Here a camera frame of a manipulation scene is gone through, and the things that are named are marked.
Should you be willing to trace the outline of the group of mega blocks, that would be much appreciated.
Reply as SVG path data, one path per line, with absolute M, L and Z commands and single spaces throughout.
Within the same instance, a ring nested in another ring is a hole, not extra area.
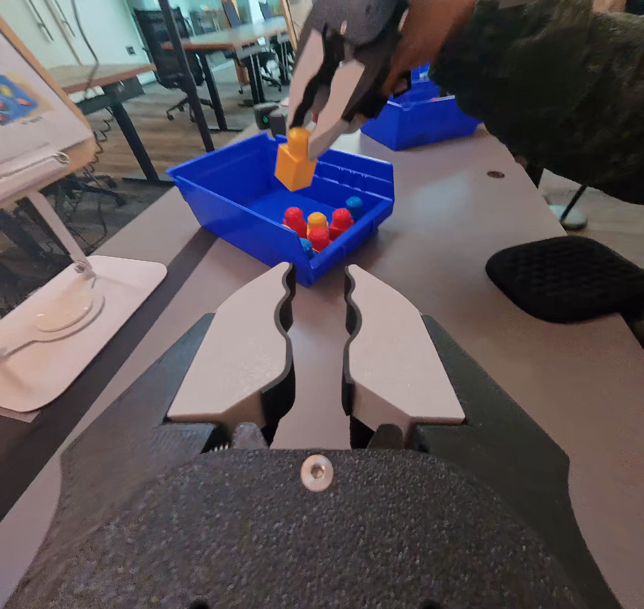
M 305 218 L 301 208 L 287 208 L 283 214 L 283 226 L 299 236 L 305 257 L 312 260 L 354 226 L 363 214 L 363 200 L 352 196 L 344 207 L 334 210 L 330 220 L 320 211 L 311 212 Z

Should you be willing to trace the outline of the black upright post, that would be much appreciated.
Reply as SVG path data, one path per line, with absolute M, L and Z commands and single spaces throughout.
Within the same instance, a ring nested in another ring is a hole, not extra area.
M 202 110 L 202 104 L 200 103 L 200 98 L 198 97 L 197 86 L 195 84 L 189 62 L 181 44 L 181 37 L 174 20 L 173 8 L 171 7 L 169 0 L 157 1 L 164 17 L 165 26 L 171 40 L 171 46 L 174 52 L 174 56 L 176 57 L 183 75 L 188 103 L 192 108 L 198 131 L 204 145 L 204 149 L 207 153 L 213 152 L 214 145 L 211 137 L 211 132 L 209 131 L 205 115 Z

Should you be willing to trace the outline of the orange mega block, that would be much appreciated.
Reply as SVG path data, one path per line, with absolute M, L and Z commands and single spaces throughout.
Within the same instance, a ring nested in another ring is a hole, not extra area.
M 274 175 L 290 192 L 311 185 L 317 160 L 309 159 L 310 131 L 304 127 L 291 128 L 284 143 L 279 144 Z

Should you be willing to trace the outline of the black office chair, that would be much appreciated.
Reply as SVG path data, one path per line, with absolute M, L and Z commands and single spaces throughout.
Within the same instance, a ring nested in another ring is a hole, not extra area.
M 181 64 L 178 62 L 173 50 L 163 48 L 165 43 L 171 42 L 171 38 L 167 31 L 162 11 L 133 9 L 133 13 L 146 44 L 146 52 L 156 67 L 154 74 L 157 83 L 168 90 L 181 90 L 185 94 L 185 78 Z M 179 7 L 173 8 L 173 17 L 179 36 L 181 38 L 191 36 Z M 197 87 L 201 87 L 205 82 L 202 65 L 195 53 L 187 52 L 186 57 L 194 82 Z M 176 111 L 184 112 L 186 106 L 188 106 L 190 120 L 195 122 L 194 113 L 189 106 L 187 97 L 166 110 L 167 119 L 173 121 L 173 113 Z

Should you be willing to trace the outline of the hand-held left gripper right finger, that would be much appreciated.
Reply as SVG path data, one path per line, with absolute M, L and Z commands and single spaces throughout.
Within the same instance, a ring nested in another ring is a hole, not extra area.
M 465 412 L 421 312 L 356 264 L 344 270 L 342 408 L 370 430 L 462 425 Z

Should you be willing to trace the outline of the blue plastic bin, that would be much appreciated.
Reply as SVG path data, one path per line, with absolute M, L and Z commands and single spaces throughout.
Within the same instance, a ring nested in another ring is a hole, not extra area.
M 429 78 L 429 65 L 415 68 L 411 87 L 392 97 L 377 118 L 367 121 L 361 133 L 393 151 L 467 138 L 480 122 L 463 113 L 454 96 L 442 95 Z
M 284 142 L 283 136 L 273 139 L 266 131 L 258 132 L 167 173 L 203 228 L 269 267 L 293 264 L 297 282 L 308 288 L 391 216 L 393 165 L 329 150 L 319 158 L 312 184 L 289 192 L 274 177 L 278 146 Z M 283 224 L 286 209 L 299 208 L 306 216 L 318 211 L 330 219 L 351 197 L 362 200 L 362 217 L 309 259 L 296 233 Z

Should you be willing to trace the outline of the person's right hand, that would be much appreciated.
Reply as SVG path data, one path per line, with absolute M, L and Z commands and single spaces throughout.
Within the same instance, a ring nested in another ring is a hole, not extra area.
M 407 72 L 433 66 L 447 41 L 471 18 L 478 0 L 408 0 L 400 38 L 391 57 L 389 75 L 382 91 L 398 93 Z

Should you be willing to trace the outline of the wood-edged desk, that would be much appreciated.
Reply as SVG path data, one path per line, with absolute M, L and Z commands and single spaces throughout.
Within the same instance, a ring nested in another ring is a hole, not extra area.
M 94 64 L 63 65 L 47 70 L 60 88 L 69 96 L 77 92 L 100 88 L 102 93 L 92 98 L 81 99 L 76 105 L 83 114 L 89 115 L 110 109 L 118 127 L 142 171 L 141 177 L 128 177 L 130 181 L 149 181 L 156 184 L 173 184 L 165 173 L 157 173 L 149 154 L 130 119 L 125 102 L 144 95 L 140 75 L 155 72 L 154 65 L 140 64 Z
M 207 62 L 207 55 L 216 51 L 224 51 L 234 54 L 240 62 L 248 59 L 251 64 L 248 75 L 251 82 L 253 102 L 254 104 L 263 103 L 265 97 L 258 56 L 265 47 L 270 45 L 272 38 L 276 38 L 283 47 L 289 42 L 286 22 L 283 17 L 274 17 L 262 23 L 252 23 L 215 33 L 181 39 L 181 49 L 184 52 L 194 52 L 200 60 L 204 71 L 217 122 L 217 126 L 208 126 L 210 132 L 241 132 L 241 130 L 231 129 L 227 125 L 218 89 Z

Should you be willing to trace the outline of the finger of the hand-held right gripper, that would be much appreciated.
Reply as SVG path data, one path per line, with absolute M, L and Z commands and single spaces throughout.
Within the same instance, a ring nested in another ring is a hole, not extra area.
M 326 104 L 309 136 L 308 159 L 317 160 L 340 136 L 350 130 L 352 118 L 345 114 L 350 108 L 350 101 L 364 70 L 365 66 L 361 62 L 350 60 L 335 71 Z
M 302 127 L 312 113 L 325 65 L 325 40 L 318 29 L 312 28 L 301 46 L 290 84 L 288 129 Z

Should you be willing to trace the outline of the small black device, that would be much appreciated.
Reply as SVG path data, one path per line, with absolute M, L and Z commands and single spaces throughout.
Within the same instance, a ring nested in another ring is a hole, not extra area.
M 273 137 L 286 136 L 287 103 L 258 103 L 253 106 L 253 113 L 258 130 L 270 130 Z

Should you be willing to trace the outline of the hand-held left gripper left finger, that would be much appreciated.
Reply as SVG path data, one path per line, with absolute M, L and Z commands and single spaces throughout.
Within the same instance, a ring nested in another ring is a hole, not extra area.
M 215 311 L 167 410 L 172 422 L 211 423 L 232 434 L 255 424 L 267 441 L 296 395 L 292 342 L 293 264 L 281 262 Z

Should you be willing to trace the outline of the grey round stand base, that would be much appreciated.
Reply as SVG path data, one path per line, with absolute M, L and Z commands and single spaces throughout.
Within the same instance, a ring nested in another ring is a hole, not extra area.
M 587 217 L 576 206 L 587 188 L 587 185 L 580 186 L 567 204 L 549 204 L 550 211 L 567 232 L 579 232 L 588 226 Z

